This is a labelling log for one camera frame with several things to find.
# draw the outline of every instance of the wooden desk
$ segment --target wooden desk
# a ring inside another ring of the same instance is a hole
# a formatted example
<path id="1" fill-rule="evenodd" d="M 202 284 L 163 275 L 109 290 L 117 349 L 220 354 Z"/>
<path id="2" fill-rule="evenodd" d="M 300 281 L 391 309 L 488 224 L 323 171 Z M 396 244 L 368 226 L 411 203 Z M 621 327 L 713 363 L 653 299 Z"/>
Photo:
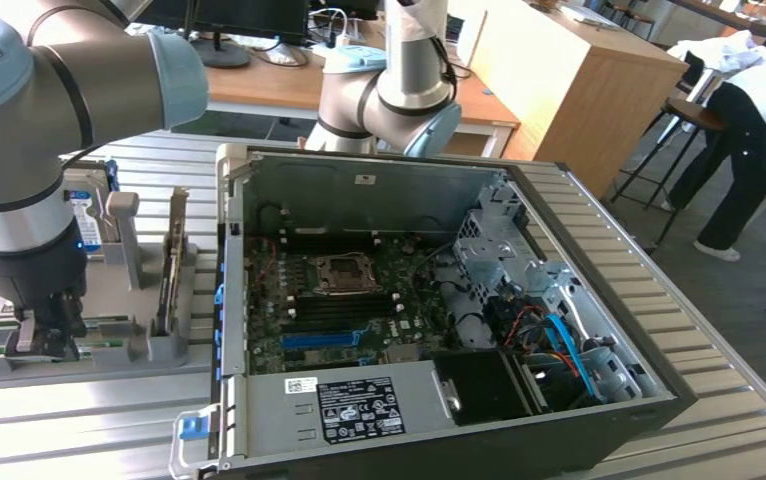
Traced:
<path id="1" fill-rule="evenodd" d="M 383 37 L 379 33 L 376 35 L 372 45 L 382 44 Z M 308 56 L 310 65 L 302 68 L 278 67 L 254 58 L 247 67 L 236 70 L 207 69 L 211 86 L 208 110 L 316 119 L 324 62 L 316 55 L 308 53 Z M 460 135 L 452 143 L 463 145 L 466 150 L 450 153 L 500 157 L 511 133 L 519 126 L 511 111 L 494 95 L 484 93 L 486 89 L 476 75 L 459 82 L 458 102 L 463 107 L 463 118 L 458 127 Z"/>
<path id="2" fill-rule="evenodd" d="M 566 163 L 601 196 L 686 68 L 625 30 L 495 0 L 472 70 L 522 122 L 504 158 Z"/>
<path id="3" fill-rule="evenodd" d="M 758 37 L 766 39 L 766 23 L 753 22 L 737 14 L 725 12 L 717 5 L 707 5 L 699 0 L 667 0 L 694 13 L 703 15 L 710 20 L 735 28 L 737 30 L 750 30 Z"/>

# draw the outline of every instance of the sticker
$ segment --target sticker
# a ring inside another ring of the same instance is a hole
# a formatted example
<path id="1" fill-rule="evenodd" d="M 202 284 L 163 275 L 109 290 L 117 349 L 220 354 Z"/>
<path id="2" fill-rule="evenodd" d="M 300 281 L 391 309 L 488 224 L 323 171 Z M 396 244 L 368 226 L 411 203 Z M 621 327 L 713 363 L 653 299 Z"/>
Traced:
<path id="1" fill-rule="evenodd" d="M 101 233 L 99 232 L 99 222 L 87 213 L 92 207 L 92 195 L 89 192 L 69 192 L 69 201 L 75 207 L 75 218 L 80 227 L 80 238 L 84 242 L 84 251 L 87 253 L 97 252 L 101 248 Z"/>
<path id="2" fill-rule="evenodd" d="M 356 175 L 354 183 L 356 185 L 374 185 L 378 183 L 378 177 L 376 175 Z"/>
<path id="3" fill-rule="evenodd" d="M 407 433 L 391 377 L 322 383 L 318 403 L 330 444 Z"/>
<path id="4" fill-rule="evenodd" d="M 318 377 L 286 378 L 286 394 L 310 393 L 318 386 Z"/>

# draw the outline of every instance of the blue pcie slot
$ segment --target blue pcie slot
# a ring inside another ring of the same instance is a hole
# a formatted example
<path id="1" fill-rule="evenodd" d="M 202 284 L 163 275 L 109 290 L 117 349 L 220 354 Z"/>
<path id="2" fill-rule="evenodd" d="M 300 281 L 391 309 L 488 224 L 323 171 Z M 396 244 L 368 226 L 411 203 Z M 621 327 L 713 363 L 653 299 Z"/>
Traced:
<path id="1" fill-rule="evenodd" d="M 354 347 L 356 343 L 354 332 L 282 337 L 282 348 Z"/>

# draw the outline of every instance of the metal slat surface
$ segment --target metal slat surface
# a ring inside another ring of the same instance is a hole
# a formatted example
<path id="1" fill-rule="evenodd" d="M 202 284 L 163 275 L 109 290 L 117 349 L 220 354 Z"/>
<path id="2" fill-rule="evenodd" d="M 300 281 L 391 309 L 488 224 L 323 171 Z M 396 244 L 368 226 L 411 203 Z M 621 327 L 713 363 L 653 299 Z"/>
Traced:
<path id="1" fill-rule="evenodd" d="M 172 181 L 195 186 L 188 219 L 198 244 L 195 360 L 127 378 L 69 375 L 0 384 L 0 478 L 166 479 L 171 420 L 208 401 L 216 191 L 211 168 L 226 139 L 167 132 L 127 139 L 95 153 L 120 165 L 123 189 L 141 195 L 140 241 L 159 242 Z M 766 478 L 766 387 L 699 312 L 625 238 L 572 178 L 551 164 L 526 164 L 528 178 L 580 241 L 669 360 L 701 395 L 658 432 L 627 443 L 589 472 L 564 478 Z M 558 256 L 543 235 L 538 241 Z"/>

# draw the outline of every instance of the floor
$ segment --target floor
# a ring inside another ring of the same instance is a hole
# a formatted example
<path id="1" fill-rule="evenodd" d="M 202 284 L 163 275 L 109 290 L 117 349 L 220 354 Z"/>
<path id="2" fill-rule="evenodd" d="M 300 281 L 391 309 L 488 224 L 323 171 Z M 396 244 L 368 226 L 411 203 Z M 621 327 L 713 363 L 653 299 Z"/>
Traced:
<path id="1" fill-rule="evenodd" d="M 645 137 L 639 151 L 627 165 L 641 161 L 655 144 L 657 135 L 658 133 L 653 133 Z M 650 163 L 647 176 L 651 178 L 661 178 L 665 174 L 686 142 L 686 135 L 674 139 L 666 151 Z M 698 139 L 674 177 L 702 149 L 703 141 Z M 626 176 L 621 174 L 615 185 L 619 186 L 625 179 Z M 722 262 L 701 254 L 691 246 L 731 181 L 730 165 L 725 162 L 689 208 L 679 215 L 653 258 L 766 382 L 766 212 L 750 224 L 735 245 L 742 252 L 742 260 L 738 263 Z M 651 188 L 645 182 L 635 182 L 627 193 L 635 198 L 646 199 L 653 192 Z M 639 204 L 625 199 L 619 199 L 609 207 L 641 243 L 646 244 L 658 238 L 669 218 L 667 213 L 659 209 L 643 211 Z"/>

